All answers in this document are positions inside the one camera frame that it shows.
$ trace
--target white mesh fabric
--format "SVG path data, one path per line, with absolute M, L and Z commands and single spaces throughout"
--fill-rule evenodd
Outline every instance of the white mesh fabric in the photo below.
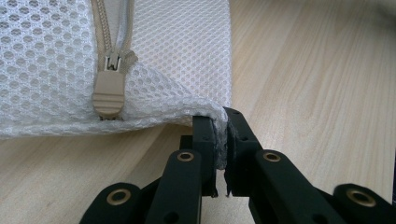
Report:
M 214 120 L 223 168 L 228 1 L 177 2 L 135 2 L 132 49 L 139 62 L 126 77 L 124 121 L 100 121 L 92 107 L 97 53 L 90 1 L 0 0 L 0 138 L 119 133 L 202 115 Z
M 132 49 L 140 62 L 195 95 L 231 104 L 228 0 L 134 0 Z

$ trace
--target zipper pull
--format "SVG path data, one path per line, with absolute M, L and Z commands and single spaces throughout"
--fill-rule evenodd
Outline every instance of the zipper pull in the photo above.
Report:
M 99 71 L 93 90 L 93 107 L 100 119 L 116 119 L 124 106 L 125 75 L 120 71 L 125 54 L 116 47 L 106 52 L 105 70 Z

